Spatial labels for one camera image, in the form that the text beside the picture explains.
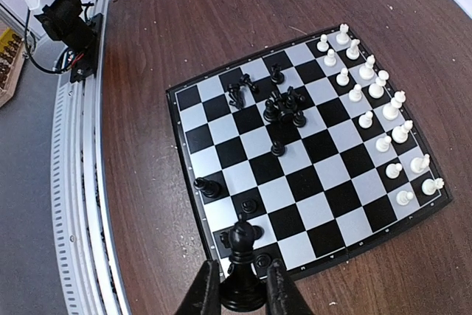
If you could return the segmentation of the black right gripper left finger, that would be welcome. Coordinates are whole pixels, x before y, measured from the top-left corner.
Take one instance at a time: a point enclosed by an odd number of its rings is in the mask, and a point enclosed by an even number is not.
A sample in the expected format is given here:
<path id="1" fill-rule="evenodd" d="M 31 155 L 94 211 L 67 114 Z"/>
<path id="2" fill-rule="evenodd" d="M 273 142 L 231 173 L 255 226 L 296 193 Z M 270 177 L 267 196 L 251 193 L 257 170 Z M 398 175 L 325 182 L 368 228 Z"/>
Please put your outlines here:
<path id="1" fill-rule="evenodd" d="M 221 315 L 219 271 L 216 260 L 203 262 L 176 315 Z"/>

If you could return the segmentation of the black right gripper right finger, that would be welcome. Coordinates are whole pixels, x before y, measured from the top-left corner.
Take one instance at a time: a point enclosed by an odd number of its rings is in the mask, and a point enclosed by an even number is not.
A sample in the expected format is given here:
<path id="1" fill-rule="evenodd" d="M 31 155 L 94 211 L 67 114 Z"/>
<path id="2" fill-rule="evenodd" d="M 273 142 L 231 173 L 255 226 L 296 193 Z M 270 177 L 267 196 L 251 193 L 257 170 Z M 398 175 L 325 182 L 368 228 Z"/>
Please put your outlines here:
<path id="1" fill-rule="evenodd" d="M 279 259 L 268 267 L 266 289 L 266 314 L 306 314 L 306 302 Z"/>

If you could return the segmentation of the black bishop piece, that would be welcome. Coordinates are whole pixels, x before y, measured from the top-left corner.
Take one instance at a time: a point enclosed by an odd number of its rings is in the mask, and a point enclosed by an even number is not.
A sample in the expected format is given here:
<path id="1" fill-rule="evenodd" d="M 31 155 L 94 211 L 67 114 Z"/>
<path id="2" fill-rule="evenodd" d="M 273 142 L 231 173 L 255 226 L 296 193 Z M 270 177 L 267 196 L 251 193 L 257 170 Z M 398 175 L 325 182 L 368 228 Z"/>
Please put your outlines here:
<path id="1" fill-rule="evenodd" d="M 234 226 L 241 226 L 250 232 L 253 227 L 244 212 L 238 214 Z M 248 252 L 231 250 L 229 260 L 229 276 L 219 286 L 221 305 L 235 312 L 251 312 L 264 306 L 266 287 L 252 270 L 254 248 Z"/>

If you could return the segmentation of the black rook piece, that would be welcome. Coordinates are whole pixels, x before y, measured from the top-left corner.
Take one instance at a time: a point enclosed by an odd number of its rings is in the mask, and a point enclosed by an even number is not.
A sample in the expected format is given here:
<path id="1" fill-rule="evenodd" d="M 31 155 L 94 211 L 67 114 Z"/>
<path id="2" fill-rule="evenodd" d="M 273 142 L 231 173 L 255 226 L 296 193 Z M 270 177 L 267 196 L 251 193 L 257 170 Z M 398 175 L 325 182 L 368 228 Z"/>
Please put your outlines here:
<path id="1" fill-rule="evenodd" d="M 255 266 L 260 269 L 266 269 L 271 265 L 272 257 L 269 253 L 261 253 L 256 256 Z"/>

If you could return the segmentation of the black knight piece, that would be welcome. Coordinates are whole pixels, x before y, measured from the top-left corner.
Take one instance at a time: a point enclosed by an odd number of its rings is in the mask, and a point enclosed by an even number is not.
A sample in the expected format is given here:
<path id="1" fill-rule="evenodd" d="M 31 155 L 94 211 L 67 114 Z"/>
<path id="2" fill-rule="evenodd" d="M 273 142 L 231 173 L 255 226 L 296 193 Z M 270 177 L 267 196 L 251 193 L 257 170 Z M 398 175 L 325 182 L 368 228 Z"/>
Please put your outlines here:
<path id="1" fill-rule="evenodd" d="M 236 252 L 248 252 L 254 248 L 254 242 L 261 239 L 264 229 L 261 226 L 253 226 L 252 231 L 241 226 L 234 226 L 229 231 L 221 232 L 219 237 L 226 249 Z"/>

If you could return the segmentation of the black pawn piece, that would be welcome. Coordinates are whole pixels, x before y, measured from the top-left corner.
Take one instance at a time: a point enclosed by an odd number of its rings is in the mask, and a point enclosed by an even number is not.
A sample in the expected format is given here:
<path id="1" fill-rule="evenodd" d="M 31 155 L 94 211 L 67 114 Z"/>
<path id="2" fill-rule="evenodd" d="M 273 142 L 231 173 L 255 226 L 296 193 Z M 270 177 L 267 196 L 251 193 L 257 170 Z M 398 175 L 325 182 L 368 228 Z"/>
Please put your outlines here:
<path id="1" fill-rule="evenodd" d="M 257 202 L 250 198 L 241 203 L 242 211 L 246 214 L 252 214 L 257 211 Z"/>

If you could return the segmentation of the black king piece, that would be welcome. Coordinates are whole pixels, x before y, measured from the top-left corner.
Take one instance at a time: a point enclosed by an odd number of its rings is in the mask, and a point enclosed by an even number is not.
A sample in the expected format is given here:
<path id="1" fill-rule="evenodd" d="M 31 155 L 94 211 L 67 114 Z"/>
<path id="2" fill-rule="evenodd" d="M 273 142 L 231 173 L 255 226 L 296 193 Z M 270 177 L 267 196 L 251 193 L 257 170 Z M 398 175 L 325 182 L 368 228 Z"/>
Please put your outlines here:
<path id="1" fill-rule="evenodd" d="M 217 198 L 221 192 L 221 185 L 211 179 L 196 178 L 193 186 L 207 198 Z"/>

